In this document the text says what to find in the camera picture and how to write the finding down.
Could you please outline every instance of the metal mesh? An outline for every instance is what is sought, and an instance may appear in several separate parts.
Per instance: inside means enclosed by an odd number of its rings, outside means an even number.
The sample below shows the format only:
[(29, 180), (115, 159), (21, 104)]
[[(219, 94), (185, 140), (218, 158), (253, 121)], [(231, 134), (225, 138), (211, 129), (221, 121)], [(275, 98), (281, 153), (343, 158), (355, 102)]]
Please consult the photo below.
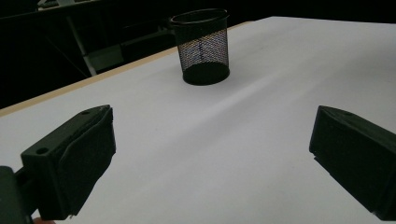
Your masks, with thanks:
[(227, 30), (220, 30), (178, 45), (183, 72), (198, 63), (222, 63), (228, 66)]
[(229, 74), (228, 13), (210, 8), (177, 15), (171, 19), (175, 28), (183, 79), (192, 85), (210, 85)]

